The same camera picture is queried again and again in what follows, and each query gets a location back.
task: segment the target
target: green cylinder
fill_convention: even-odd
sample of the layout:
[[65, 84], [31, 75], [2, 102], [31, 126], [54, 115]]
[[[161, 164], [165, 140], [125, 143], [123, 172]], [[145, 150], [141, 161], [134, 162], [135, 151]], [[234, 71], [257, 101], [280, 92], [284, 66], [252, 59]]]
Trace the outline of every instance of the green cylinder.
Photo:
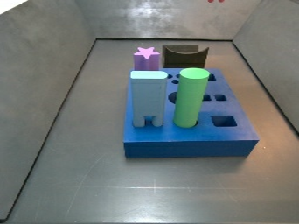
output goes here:
[[205, 69], [186, 68], [181, 71], [173, 121], [182, 128], [197, 124], [209, 78], [210, 72]]

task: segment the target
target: hole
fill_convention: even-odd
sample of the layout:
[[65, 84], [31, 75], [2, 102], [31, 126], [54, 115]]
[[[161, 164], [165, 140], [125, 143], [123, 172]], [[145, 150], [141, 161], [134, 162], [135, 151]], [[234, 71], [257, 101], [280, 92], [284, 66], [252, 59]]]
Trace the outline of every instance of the hole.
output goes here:
[[173, 84], [179, 84], [179, 81], [178, 80], [173, 80]]
[[206, 95], [203, 96], [202, 100], [203, 100], [205, 102], [210, 102], [210, 101], [212, 101], [212, 96], [210, 96], [209, 94], [206, 94]]
[[213, 123], [217, 127], [237, 127], [238, 123], [233, 115], [214, 115], [212, 117]]
[[175, 101], [177, 101], [177, 94], [178, 92], [173, 92], [170, 95], [169, 95], [169, 100], [173, 104], [175, 104]]
[[214, 73], [212, 73], [209, 81], [216, 81], [216, 80], [217, 80], [216, 75], [214, 75]]
[[225, 94], [216, 94], [214, 96], [218, 102], [225, 102], [228, 100], [228, 97]]

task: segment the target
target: gray floor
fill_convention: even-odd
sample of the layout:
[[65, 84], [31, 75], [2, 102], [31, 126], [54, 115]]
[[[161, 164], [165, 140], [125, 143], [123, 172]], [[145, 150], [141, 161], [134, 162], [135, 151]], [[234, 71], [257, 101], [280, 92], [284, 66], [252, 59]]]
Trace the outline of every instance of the gray floor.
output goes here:
[[[249, 157], [126, 159], [139, 46], [210, 47], [261, 141]], [[298, 135], [230, 42], [99, 41], [9, 222], [299, 222]]]

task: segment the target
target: circular hole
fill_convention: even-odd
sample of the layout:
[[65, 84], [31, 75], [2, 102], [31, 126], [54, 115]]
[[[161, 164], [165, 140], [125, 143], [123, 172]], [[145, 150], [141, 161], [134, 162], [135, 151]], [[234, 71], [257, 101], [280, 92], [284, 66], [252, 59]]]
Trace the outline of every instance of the circular hole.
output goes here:
[[178, 80], [173, 80], [173, 84], [179, 84], [179, 81]]
[[177, 94], [178, 94], [178, 92], [173, 92], [169, 95], [169, 100], [173, 104], [175, 104], [175, 101], [177, 101]]

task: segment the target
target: foam shape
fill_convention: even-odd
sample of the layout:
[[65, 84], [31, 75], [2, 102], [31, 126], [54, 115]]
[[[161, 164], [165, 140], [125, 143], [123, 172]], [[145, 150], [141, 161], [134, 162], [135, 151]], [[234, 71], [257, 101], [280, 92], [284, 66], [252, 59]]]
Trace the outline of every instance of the foam shape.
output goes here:
[[159, 127], [165, 123], [165, 98], [167, 73], [162, 71], [133, 71], [133, 109], [135, 127], [146, 126], [146, 117], [153, 117], [153, 124]]
[[202, 98], [206, 91], [210, 72], [201, 68], [181, 71], [178, 98], [174, 111], [174, 123], [182, 128], [193, 127], [198, 122]]
[[166, 68], [167, 100], [163, 126], [155, 127], [147, 120], [139, 129], [133, 125], [131, 80], [127, 89], [125, 148], [127, 158], [248, 156], [258, 143], [258, 133], [250, 123], [240, 101], [220, 69], [210, 71], [210, 81], [203, 96], [199, 119], [190, 129], [174, 124], [177, 74], [182, 69]]
[[163, 67], [205, 68], [209, 51], [199, 51], [198, 45], [163, 45]]
[[135, 53], [135, 70], [137, 71], [158, 71], [159, 70], [159, 61], [161, 53], [155, 52], [155, 48], [143, 48], [138, 47]]

